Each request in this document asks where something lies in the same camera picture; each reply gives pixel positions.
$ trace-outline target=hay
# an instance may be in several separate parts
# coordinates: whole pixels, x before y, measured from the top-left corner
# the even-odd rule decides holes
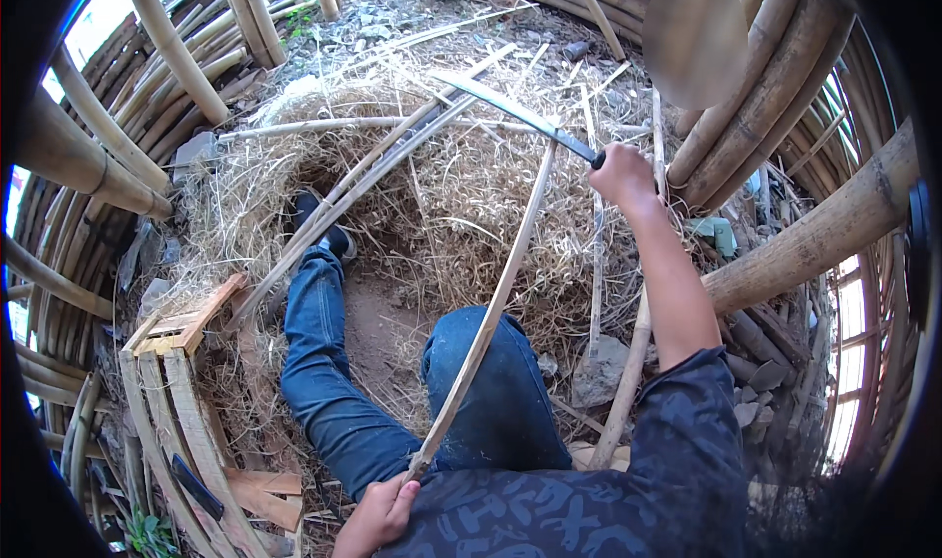
[[[547,22],[548,16],[534,20]],[[599,35],[579,28],[584,31],[579,36],[603,45]],[[463,69],[468,60],[486,57],[481,38],[493,41],[494,48],[503,44],[494,41],[488,24],[482,24],[329,79],[295,82],[263,102],[240,127],[314,118],[407,116],[428,101],[428,90],[440,86],[426,76],[431,69]],[[535,52],[537,45],[532,46]],[[579,85],[596,91],[617,66],[584,63],[574,73],[561,57],[548,53],[528,68],[532,57],[525,50],[508,57],[490,69],[483,82],[536,112],[559,115],[570,133],[585,139]],[[640,58],[631,60],[617,80],[593,95],[595,134],[599,143],[630,140],[648,151],[650,135],[626,139],[619,132],[620,126],[640,125],[650,117],[650,89],[642,87],[650,84],[637,67]],[[508,118],[481,102],[470,113],[480,119]],[[326,193],[386,132],[342,128],[240,140],[220,147],[215,159],[191,164],[179,192],[177,221],[173,228],[162,228],[165,234],[178,234],[183,243],[180,258],[159,270],[172,285],[162,311],[171,314],[206,298],[236,271],[246,271],[250,285],[257,284],[286,244],[292,197],[305,186]],[[432,321],[460,306],[486,305],[510,252],[546,144],[542,137],[522,133],[500,131],[498,137],[480,128],[444,129],[340,219],[358,241],[360,259],[355,265],[395,282],[395,292],[405,304]],[[669,154],[674,149],[676,144],[669,146]],[[550,390],[563,399],[568,399],[568,378],[588,338],[592,303],[593,200],[586,167],[582,159],[559,149],[544,208],[507,306],[507,312],[521,320],[537,354],[549,352],[558,360],[559,374]],[[642,285],[638,254],[630,228],[613,207],[606,209],[603,233],[602,331],[628,343]],[[282,279],[274,292],[288,281]],[[263,352],[263,375],[276,393],[287,352],[281,307],[259,311],[248,321],[256,334],[256,349]],[[263,326],[260,319],[266,312],[274,313],[276,326]],[[354,384],[419,437],[427,432],[429,421],[425,393],[415,379],[422,342],[413,332],[401,340],[390,360],[404,377],[401,381],[371,389],[360,370],[351,367]],[[258,400],[250,395],[235,340],[210,336],[205,343],[202,354],[207,363],[199,385],[202,395],[218,407],[236,457],[260,450],[262,433],[280,430],[288,434],[301,459],[305,482],[330,480],[280,396]],[[262,415],[273,417],[271,423],[259,423]],[[281,464],[278,458],[269,462],[274,469]],[[307,495],[307,508],[327,508],[326,498],[330,505],[343,503],[339,487],[325,488],[324,495],[309,488]],[[307,523],[308,535],[316,536],[308,542],[309,551],[312,543],[317,553],[330,551],[328,542],[338,528],[325,522],[329,519],[319,517]],[[328,545],[317,546],[321,542]]]

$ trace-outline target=hand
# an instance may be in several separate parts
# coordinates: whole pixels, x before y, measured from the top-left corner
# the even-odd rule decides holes
[[[635,145],[611,142],[605,146],[605,164],[589,170],[589,184],[626,216],[634,205],[656,198],[654,168]]]
[[[409,481],[400,490],[405,474],[366,487],[363,500],[337,534],[334,558],[367,558],[405,533],[420,486],[418,481]]]

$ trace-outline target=denim leg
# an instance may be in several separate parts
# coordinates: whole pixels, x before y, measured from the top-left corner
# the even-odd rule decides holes
[[[422,358],[432,417],[438,416],[484,318],[484,306],[441,317]],[[543,377],[520,323],[503,315],[438,452],[452,470],[571,470]]]
[[[359,502],[367,484],[406,470],[421,442],[350,382],[343,277],[326,249],[304,252],[288,292],[282,394],[321,460]]]

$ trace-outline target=dark t-shirt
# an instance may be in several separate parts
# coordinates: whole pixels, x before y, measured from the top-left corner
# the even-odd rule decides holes
[[[724,348],[654,378],[638,412],[628,472],[439,472],[377,555],[741,556],[746,481]]]

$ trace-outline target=sneaker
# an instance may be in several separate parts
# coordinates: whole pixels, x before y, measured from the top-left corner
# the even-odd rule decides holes
[[[324,197],[312,187],[305,186],[301,190],[298,200],[295,201],[297,210],[293,217],[295,231],[300,229],[323,200]],[[340,228],[336,224],[331,225],[317,246],[334,254],[340,260],[341,265],[347,265],[353,258],[356,258],[356,242],[353,241],[353,236],[347,229]]]

